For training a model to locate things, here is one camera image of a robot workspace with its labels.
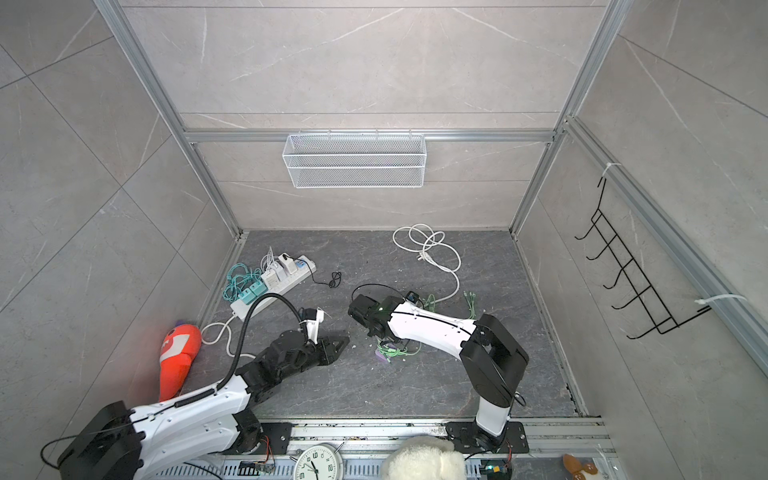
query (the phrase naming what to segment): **clock face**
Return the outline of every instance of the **clock face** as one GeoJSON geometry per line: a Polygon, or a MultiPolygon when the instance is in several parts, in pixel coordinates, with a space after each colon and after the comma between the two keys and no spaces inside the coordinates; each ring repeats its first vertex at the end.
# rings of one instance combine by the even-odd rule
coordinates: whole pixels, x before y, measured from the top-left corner
{"type": "Polygon", "coordinates": [[[341,455],[324,443],[305,450],[293,468],[293,480],[341,480],[342,474],[341,455]]]}

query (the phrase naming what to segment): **white plush toy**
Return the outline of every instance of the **white plush toy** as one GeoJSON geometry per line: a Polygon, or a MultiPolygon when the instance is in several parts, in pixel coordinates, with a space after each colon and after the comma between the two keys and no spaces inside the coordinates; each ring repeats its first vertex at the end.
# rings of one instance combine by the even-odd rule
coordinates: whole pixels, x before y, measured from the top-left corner
{"type": "Polygon", "coordinates": [[[448,440],[413,437],[405,440],[382,466],[382,480],[466,480],[464,455],[448,440]]]}

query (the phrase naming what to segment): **wall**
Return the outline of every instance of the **wall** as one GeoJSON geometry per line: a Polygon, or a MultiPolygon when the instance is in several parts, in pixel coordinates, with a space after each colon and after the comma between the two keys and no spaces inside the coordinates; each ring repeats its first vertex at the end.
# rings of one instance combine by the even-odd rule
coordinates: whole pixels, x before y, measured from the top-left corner
{"type": "Polygon", "coordinates": [[[0,158],[0,476],[37,478],[48,440],[157,398],[232,238],[88,0],[0,7],[0,158]]]}
{"type": "MultiPolygon", "coordinates": [[[[122,2],[191,128],[553,128],[605,3],[503,3],[122,2]]],[[[244,228],[506,228],[543,147],[429,144],[407,190],[297,190],[280,145],[201,150],[244,228]]]]}
{"type": "MultiPolygon", "coordinates": [[[[638,0],[579,115],[764,317],[765,17],[765,2],[638,0]]],[[[600,174],[566,140],[519,237],[589,413],[631,478],[762,478],[768,380],[722,321],[632,340],[651,327],[642,306],[611,308],[631,288],[603,286],[619,271],[608,254],[586,260],[604,245],[594,231],[574,238],[600,174]]],[[[697,292],[610,184],[602,205],[670,311],[693,315],[697,292]]]]}

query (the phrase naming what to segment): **white wire basket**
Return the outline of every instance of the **white wire basket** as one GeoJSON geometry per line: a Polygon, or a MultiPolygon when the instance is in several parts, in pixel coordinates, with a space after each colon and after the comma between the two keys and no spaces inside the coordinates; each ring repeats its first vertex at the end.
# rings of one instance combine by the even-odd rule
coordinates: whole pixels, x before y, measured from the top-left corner
{"type": "Polygon", "coordinates": [[[296,188],[421,187],[427,146],[410,133],[293,134],[283,160],[296,188]]]}

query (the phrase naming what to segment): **vertical metal post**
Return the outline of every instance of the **vertical metal post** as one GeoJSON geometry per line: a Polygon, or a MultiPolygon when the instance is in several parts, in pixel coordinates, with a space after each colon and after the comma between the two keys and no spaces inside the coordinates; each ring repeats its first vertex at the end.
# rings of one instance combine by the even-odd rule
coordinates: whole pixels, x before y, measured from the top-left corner
{"type": "Polygon", "coordinates": [[[94,0],[96,8],[98,8],[101,16],[104,17],[104,21],[107,22],[109,28],[112,30],[115,39],[123,49],[125,56],[134,68],[136,75],[139,77],[144,88],[147,90],[150,98],[154,102],[154,106],[160,112],[161,117],[165,121],[166,125],[170,129],[171,134],[179,144],[181,151],[184,152],[184,156],[192,166],[192,170],[200,179],[206,192],[210,196],[211,201],[214,203],[216,210],[219,211],[222,220],[229,228],[233,237],[238,237],[242,233],[242,229],[237,224],[232,209],[230,208],[224,195],[219,190],[219,185],[214,179],[214,176],[208,171],[203,158],[199,152],[187,141],[184,135],[184,126],[181,123],[181,118],[176,110],[173,102],[170,101],[168,93],[163,89],[163,85],[160,83],[160,79],[155,73],[152,65],[147,59],[147,55],[144,49],[139,44],[136,38],[136,34],[128,23],[128,19],[123,12],[122,7],[116,0],[94,0]]]}
{"type": "Polygon", "coordinates": [[[608,7],[605,8],[605,15],[598,27],[598,31],[594,36],[592,45],[587,52],[587,57],[584,59],[584,64],[581,66],[581,70],[576,76],[576,81],[571,89],[571,93],[568,95],[568,99],[565,101],[565,106],[560,112],[560,117],[554,128],[555,137],[554,142],[548,148],[544,150],[536,171],[533,174],[533,178],[528,183],[528,189],[523,195],[523,199],[518,207],[518,212],[515,214],[515,218],[512,224],[509,226],[509,231],[513,237],[516,237],[520,233],[520,229],[528,218],[528,212],[531,211],[536,197],[538,196],[541,185],[544,184],[544,180],[549,173],[549,169],[552,167],[554,158],[558,154],[558,150],[562,145],[562,137],[564,135],[564,124],[567,121],[567,117],[576,115],[581,109],[584,99],[587,97],[589,88],[594,82],[595,76],[597,76],[600,66],[603,65],[608,50],[611,49],[611,45],[614,43],[616,34],[619,32],[621,24],[624,23],[624,19],[627,17],[627,13],[632,6],[634,0],[611,0],[608,7]]]}

